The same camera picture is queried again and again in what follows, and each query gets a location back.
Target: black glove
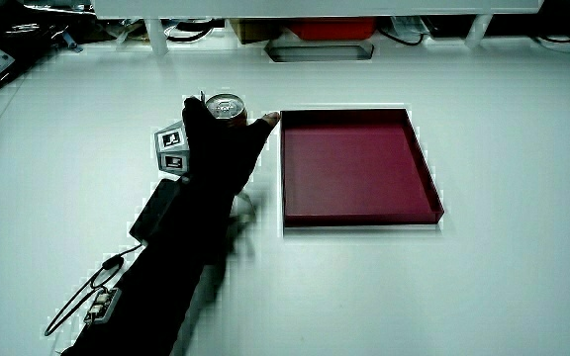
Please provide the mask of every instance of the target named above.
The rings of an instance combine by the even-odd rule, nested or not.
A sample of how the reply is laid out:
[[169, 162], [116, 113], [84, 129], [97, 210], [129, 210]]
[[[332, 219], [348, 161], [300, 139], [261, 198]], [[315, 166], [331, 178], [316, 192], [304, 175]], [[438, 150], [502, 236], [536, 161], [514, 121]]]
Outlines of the black glove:
[[246, 127], [228, 127], [213, 117], [203, 101], [190, 97], [184, 101], [182, 118], [190, 147], [191, 180], [236, 195], [247, 183], [280, 115], [267, 114]]

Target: white table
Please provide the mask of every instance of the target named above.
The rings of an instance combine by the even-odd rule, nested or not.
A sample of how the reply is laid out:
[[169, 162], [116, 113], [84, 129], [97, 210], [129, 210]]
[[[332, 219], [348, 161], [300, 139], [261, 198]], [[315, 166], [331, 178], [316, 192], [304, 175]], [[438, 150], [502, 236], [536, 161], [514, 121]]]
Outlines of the white table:
[[0, 119], [0, 355], [54, 355], [77, 335], [80, 318], [42, 337], [135, 244], [162, 177], [152, 134], [199, 90], [241, 94], [254, 118], [406, 105], [446, 213], [439, 230], [284, 236], [276, 131], [246, 187], [259, 221], [187, 355], [570, 355], [570, 54], [373, 41], [370, 61], [272, 63], [227, 29], [164, 57], [86, 45], [27, 74]]

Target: can lid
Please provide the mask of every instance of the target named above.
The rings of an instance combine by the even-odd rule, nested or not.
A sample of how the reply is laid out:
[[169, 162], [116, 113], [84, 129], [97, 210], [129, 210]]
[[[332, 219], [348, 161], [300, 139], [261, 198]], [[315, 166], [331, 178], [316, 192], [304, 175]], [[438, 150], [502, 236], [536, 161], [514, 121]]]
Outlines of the can lid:
[[243, 109], [243, 101], [233, 94], [218, 94], [206, 101], [206, 108], [215, 119], [232, 119]]

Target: soda can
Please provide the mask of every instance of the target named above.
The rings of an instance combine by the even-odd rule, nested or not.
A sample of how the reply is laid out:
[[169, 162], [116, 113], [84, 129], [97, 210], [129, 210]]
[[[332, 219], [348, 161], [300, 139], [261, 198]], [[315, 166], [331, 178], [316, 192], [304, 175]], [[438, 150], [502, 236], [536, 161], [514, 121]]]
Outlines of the soda can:
[[247, 111], [243, 100], [233, 94], [217, 94], [206, 101], [206, 108], [217, 120], [224, 120], [229, 127], [247, 126]]

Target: red tray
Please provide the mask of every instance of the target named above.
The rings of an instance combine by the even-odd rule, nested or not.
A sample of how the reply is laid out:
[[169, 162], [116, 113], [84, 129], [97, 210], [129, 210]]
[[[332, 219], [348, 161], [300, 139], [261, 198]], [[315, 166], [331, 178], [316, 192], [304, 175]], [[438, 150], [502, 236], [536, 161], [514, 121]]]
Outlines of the red tray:
[[366, 40], [375, 32], [375, 18], [292, 19], [287, 27], [305, 41]]
[[284, 226], [438, 223], [404, 109], [281, 113]]

